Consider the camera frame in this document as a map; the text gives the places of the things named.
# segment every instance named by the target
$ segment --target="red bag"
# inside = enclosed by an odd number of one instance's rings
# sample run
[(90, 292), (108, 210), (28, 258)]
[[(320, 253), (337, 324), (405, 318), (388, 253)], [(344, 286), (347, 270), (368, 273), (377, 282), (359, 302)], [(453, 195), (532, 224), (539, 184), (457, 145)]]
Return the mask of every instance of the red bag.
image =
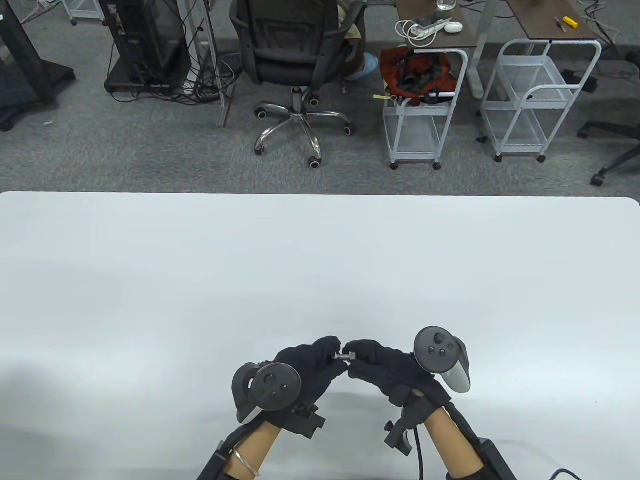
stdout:
[[(380, 72), (390, 95), (411, 99), (409, 105), (434, 104), (441, 92), (455, 92), (458, 81), (451, 74), (451, 64), (444, 53), (415, 54), (407, 47), (382, 50)], [(436, 98), (429, 96), (435, 93)]]

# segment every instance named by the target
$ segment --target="floor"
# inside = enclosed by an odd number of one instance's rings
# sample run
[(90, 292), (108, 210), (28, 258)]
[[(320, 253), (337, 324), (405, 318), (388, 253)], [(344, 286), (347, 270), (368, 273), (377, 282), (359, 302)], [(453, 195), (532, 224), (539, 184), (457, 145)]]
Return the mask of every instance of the floor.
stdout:
[[(29, 13), (25, 6), (30, 1), (13, 2), (19, 16)], [(635, 17), (628, 14), (631, 8), (640, 8), (636, 0), (618, 0), (600, 17), (622, 30), (621, 45), (640, 44)], [(214, 20), (220, 44), (232, 45), (235, 36), (227, 10), (228, 2), (219, 1)], [(468, 23), (473, 25), (478, 17), (469, 12)], [(366, 20), (373, 51), (397, 44), (393, 9), (370, 8)], [(288, 103), (287, 88), (255, 86), (241, 78), (227, 127), (218, 129), (217, 105), (115, 102), (102, 87), (112, 41), (100, 24), (88, 21), (73, 27), (59, 7), (27, 24), (26, 31), (41, 57), (74, 68), (77, 81), (60, 96), (57, 109), (29, 115), (11, 132), (0, 134), (0, 192), (600, 195), (640, 200), (640, 162), (612, 174), (601, 188), (589, 185), (592, 174), (631, 148), (633, 141), (602, 133), (588, 140), (575, 136), (588, 118), (638, 123), (637, 72), (633, 81), (601, 77), (595, 94), (583, 93), (544, 164), (533, 157), (505, 157), (501, 164), (494, 163), (490, 146), (475, 141), (483, 128), (474, 115), (478, 102), (465, 86), (439, 172), (426, 164), (389, 169), (381, 104), (371, 97), (380, 92), (377, 74), (354, 85), (346, 97), (337, 86), (328, 85), (321, 91), (321, 107), (351, 115), (358, 132), (347, 138), (337, 125), (319, 126), (324, 163), (310, 170), (306, 166), (310, 150), (295, 126), (269, 139), (264, 157), (253, 154), (256, 135), (272, 121), (256, 119), (253, 104), (261, 99)], [(515, 20), (496, 20), (490, 41), (500, 44), (522, 35)], [(491, 69), (491, 55), (487, 57), (481, 69), (484, 77)], [(580, 63), (570, 60), (562, 64), (580, 69)], [(618, 74), (633, 72), (634, 67), (603, 61), (602, 70)]]

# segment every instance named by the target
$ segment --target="forearm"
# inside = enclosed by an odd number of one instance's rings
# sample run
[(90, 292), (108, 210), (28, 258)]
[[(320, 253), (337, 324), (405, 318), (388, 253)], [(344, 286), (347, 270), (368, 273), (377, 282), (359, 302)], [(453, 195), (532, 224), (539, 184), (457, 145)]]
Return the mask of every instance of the forearm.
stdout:
[[(258, 427), (258, 430), (245, 438), (236, 447), (236, 450), (258, 472), (279, 434), (279, 428), (265, 422)], [(254, 478), (253, 474), (235, 455), (232, 455), (225, 465), (225, 473), (237, 480), (253, 480)]]
[(424, 426), (452, 478), (468, 477), (482, 469), (482, 460), (443, 408), (432, 414)]

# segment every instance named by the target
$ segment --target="hand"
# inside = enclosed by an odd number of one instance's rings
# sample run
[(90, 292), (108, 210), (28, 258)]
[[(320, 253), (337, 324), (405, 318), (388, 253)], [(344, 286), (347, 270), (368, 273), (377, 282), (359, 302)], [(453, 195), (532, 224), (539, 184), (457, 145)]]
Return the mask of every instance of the hand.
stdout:
[(387, 397), (404, 385), (422, 392), (437, 408), (451, 400), (433, 374), (418, 364), (413, 353), (383, 347), (375, 340), (349, 342), (343, 353), (351, 352), (356, 354), (356, 359), (349, 366), (349, 377), (375, 385)]
[[(331, 382), (347, 371), (347, 363), (335, 360), (333, 356), (340, 352), (340, 340), (336, 337), (324, 337), (312, 345), (299, 345), (286, 348), (276, 355), (274, 362), (287, 364), (296, 369), (302, 381), (300, 395), (292, 407), (303, 405), (311, 409), (326, 392)], [(277, 412), (262, 412), (262, 418), (276, 427), (285, 428), (287, 417), (292, 408)]]

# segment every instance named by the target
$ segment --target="chair base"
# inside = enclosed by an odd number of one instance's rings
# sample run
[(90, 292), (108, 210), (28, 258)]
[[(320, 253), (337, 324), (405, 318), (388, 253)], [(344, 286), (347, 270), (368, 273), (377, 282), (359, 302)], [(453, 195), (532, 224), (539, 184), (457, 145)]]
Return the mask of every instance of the chair base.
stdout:
[[(637, 127), (628, 127), (626, 125), (610, 124), (609, 122), (587, 122), (578, 131), (578, 137), (587, 138), (589, 136), (590, 128), (597, 128), (640, 141), (640, 125), (638, 125)], [(607, 172), (610, 172), (620, 165), (627, 163), (629, 160), (636, 158), (637, 156), (640, 156), (640, 145), (616, 157), (607, 166), (600, 169), (598, 173), (592, 176), (591, 185), (593, 185), (594, 187), (602, 186)]]
[(304, 93), (300, 87), (294, 87), (291, 89), (293, 96), (293, 104), (291, 107), (285, 107), (271, 102), (258, 103), (253, 112), (258, 118), (266, 118), (269, 115), (280, 116), (282, 120), (276, 125), (263, 130), (258, 138), (255, 140), (254, 151), (256, 155), (262, 155), (264, 153), (264, 141), (274, 132), (280, 130), (285, 125), (292, 122), (298, 122), (307, 135), (307, 139), (313, 150), (313, 156), (309, 157), (308, 164), (311, 168), (318, 168), (322, 164), (322, 148), (320, 141), (313, 128), (309, 124), (309, 120), (313, 118), (337, 118), (342, 120), (344, 134), (347, 136), (355, 133), (355, 128), (349, 118), (344, 114), (336, 111), (317, 111), (309, 112), (305, 105), (305, 101), (311, 96), (311, 93), (307, 90)]

